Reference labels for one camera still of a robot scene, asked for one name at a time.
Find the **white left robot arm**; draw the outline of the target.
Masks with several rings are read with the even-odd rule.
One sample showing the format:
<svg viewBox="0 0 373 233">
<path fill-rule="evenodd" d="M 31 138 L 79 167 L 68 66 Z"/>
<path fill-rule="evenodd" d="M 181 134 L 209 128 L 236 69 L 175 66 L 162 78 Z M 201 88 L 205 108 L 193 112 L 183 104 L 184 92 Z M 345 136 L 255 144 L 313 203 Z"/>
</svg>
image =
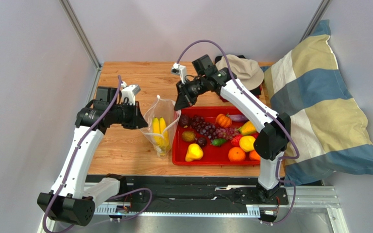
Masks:
<svg viewBox="0 0 373 233">
<path fill-rule="evenodd" d="M 78 112 L 62 170 L 50 191 L 41 192 L 37 198 L 37 205 L 47 218 L 86 226 L 99 205 L 128 191 L 126 178 L 121 175 L 107 174 L 89 189 L 85 189 L 85 181 L 94 153 L 110 126 L 119 124 L 128 130 L 148 126 L 136 101 L 139 91 L 137 84 L 122 90 L 98 87 L 95 99 Z"/>
</svg>

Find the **dark purple grape bunch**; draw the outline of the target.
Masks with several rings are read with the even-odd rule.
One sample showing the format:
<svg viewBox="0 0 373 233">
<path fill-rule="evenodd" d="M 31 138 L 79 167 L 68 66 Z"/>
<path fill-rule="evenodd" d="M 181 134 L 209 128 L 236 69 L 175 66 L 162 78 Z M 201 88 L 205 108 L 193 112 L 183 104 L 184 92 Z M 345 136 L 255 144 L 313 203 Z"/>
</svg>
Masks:
<svg viewBox="0 0 373 233">
<path fill-rule="evenodd" d="M 218 139 L 217 126 L 205 120 L 203 116 L 193 116 L 191 118 L 191 127 L 199 134 L 207 137 L 209 140 Z"/>
</svg>

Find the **clear dotted zip top bag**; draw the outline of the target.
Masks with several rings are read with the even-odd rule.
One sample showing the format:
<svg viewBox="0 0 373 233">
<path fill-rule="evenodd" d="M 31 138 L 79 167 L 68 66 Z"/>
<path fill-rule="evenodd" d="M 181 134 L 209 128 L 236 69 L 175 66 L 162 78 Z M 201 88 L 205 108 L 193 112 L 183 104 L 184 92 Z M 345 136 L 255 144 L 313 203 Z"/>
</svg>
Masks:
<svg viewBox="0 0 373 233">
<path fill-rule="evenodd" d="M 159 157 L 168 156 L 172 149 L 181 116 L 181 111 L 175 111 L 174 106 L 175 101 L 163 99 L 157 95 L 155 101 L 143 115 L 148 126 L 142 128 L 141 132 L 153 145 Z"/>
</svg>

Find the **yellow banana bunch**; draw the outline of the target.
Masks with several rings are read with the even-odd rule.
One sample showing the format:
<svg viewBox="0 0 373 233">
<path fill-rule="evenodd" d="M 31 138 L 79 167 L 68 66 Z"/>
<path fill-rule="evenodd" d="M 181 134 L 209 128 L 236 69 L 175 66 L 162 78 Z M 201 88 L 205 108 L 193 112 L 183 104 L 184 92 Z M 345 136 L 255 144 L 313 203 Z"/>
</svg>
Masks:
<svg viewBox="0 0 373 233">
<path fill-rule="evenodd" d="M 152 120 L 152 133 L 154 149 L 157 151 L 158 156 L 164 157 L 170 150 L 169 133 L 166 131 L 166 121 L 163 117 L 155 117 Z"/>
</svg>

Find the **small orange pumpkin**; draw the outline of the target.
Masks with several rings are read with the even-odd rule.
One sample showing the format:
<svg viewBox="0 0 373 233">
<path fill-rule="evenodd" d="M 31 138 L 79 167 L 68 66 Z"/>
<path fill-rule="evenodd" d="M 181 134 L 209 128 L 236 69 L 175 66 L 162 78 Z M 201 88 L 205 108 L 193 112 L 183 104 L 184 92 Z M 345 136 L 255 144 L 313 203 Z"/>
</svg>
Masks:
<svg viewBox="0 0 373 233">
<path fill-rule="evenodd" d="M 228 114 L 218 114 L 215 118 L 215 123 L 222 128 L 229 128 L 232 125 L 232 119 Z"/>
</svg>

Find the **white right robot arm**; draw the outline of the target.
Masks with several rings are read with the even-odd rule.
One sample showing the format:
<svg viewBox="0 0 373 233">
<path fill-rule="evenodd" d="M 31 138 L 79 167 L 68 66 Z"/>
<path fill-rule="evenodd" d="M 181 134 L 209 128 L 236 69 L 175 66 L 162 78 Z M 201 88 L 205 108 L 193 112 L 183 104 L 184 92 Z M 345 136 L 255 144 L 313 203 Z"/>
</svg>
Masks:
<svg viewBox="0 0 373 233">
<path fill-rule="evenodd" d="M 178 96 L 174 110 L 193 106 L 197 97 L 208 91 L 215 92 L 240 110 L 259 133 L 254 142 L 254 149 L 261 157 L 258 195 L 263 199 L 273 198 L 280 187 L 277 173 L 289 142 L 289 115 L 267 107 L 245 88 L 229 67 L 217 69 L 208 55 L 192 64 L 198 74 L 192 81 L 187 78 L 185 66 L 174 63 L 171 68 L 171 73 L 180 77 L 176 84 Z"/>
</svg>

